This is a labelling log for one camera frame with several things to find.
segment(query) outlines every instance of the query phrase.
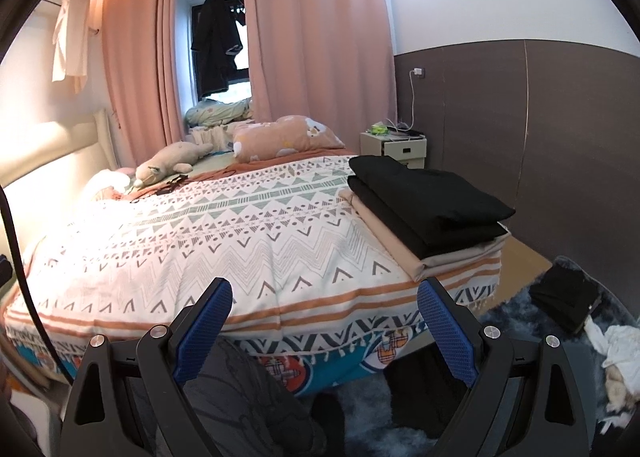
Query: gray jeans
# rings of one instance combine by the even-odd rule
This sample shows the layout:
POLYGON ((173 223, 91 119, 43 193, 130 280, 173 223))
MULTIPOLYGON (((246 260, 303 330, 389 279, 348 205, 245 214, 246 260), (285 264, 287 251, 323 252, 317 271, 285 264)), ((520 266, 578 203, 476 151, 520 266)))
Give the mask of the gray jeans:
MULTIPOLYGON (((136 406, 156 455, 171 452, 137 383, 136 406)), ((223 457, 316 457, 326 448, 322 428, 268 371, 224 338, 213 345, 184 394, 223 457)))

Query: charging cable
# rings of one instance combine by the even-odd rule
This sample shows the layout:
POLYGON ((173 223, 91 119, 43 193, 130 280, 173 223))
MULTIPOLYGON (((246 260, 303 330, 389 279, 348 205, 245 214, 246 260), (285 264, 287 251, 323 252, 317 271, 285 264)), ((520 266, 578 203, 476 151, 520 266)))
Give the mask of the charging cable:
POLYGON ((40 320, 40 317, 38 316, 38 311, 36 311, 36 307, 33 304, 33 298, 31 297, 31 293, 29 292, 29 286, 27 285, 27 277, 24 274, 24 266, 22 265, 20 246, 18 246, 18 237, 15 233, 14 219, 11 215, 11 208, 9 208, 9 201, 7 201, 2 186, 0 186, 0 212, 2 213, 2 222, 4 223, 6 239, 9 242, 9 251, 11 253, 11 258, 14 261, 15 277, 18 279, 18 286, 20 286, 20 292, 22 293, 22 298, 24 299, 24 303, 27 306, 27 311, 29 311, 29 316, 31 316, 33 325, 36 327, 40 338, 42 338, 47 351, 49 351, 49 354, 60 369, 60 373, 65 376, 65 379, 68 381, 69 385, 73 385, 74 379, 69 371, 66 370, 66 367, 63 365, 62 360, 60 359, 60 355, 58 354, 56 348, 53 346, 53 342, 51 341, 51 338, 49 338, 49 335, 47 334, 47 331, 42 324, 42 320, 40 320))
POLYGON ((414 78, 412 77, 412 75, 415 74, 416 76, 423 76, 423 73, 424 73, 423 69, 419 67, 416 67, 415 69, 411 69, 411 71, 409 71, 409 83, 411 84, 411 125, 407 128, 403 128, 400 126, 400 122, 394 124, 393 121, 391 121, 389 118, 386 119, 389 123, 391 123, 394 126, 396 130, 401 130, 402 132, 408 132, 409 130, 414 128, 415 90, 414 90, 414 78))

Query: drawer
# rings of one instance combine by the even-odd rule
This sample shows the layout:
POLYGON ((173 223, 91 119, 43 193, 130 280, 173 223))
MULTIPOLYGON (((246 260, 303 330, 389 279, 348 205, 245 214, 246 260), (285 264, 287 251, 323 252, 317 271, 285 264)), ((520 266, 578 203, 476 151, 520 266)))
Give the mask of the drawer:
POLYGON ((414 160, 427 155, 427 140, 412 140, 407 142, 385 142, 384 154, 395 160, 414 160))

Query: pink curtain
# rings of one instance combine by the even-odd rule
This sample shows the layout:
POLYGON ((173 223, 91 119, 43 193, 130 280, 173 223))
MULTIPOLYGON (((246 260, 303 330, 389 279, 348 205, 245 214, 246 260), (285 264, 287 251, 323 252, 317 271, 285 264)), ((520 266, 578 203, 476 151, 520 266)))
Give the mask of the pink curtain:
POLYGON ((136 164, 184 137, 175 74, 175 0, 104 0, 111 104, 136 164))
POLYGON ((254 116, 303 114, 359 152, 359 133, 396 119, 385 0, 244 0, 254 116))

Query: brown wall panel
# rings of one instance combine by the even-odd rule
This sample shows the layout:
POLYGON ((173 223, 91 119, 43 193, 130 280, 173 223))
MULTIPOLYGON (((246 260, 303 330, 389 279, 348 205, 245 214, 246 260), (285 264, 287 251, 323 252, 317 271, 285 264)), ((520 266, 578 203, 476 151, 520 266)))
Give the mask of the brown wall panel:
POLYGON ((529 136, 514 235, 640 311, 640 59, 527 40, 529 136))
POLYGON ((524 42, 443 48, 444 170, 515 203, 527 112, 524 42))
POLYGON ((426 69, 415 128, 430 141, 428 165, 515 202, 514 236, 550 259, 571 257, 638 315, 640 58, 544 40, 399 55, 398 110, 408 122, 414 67, 426 69))

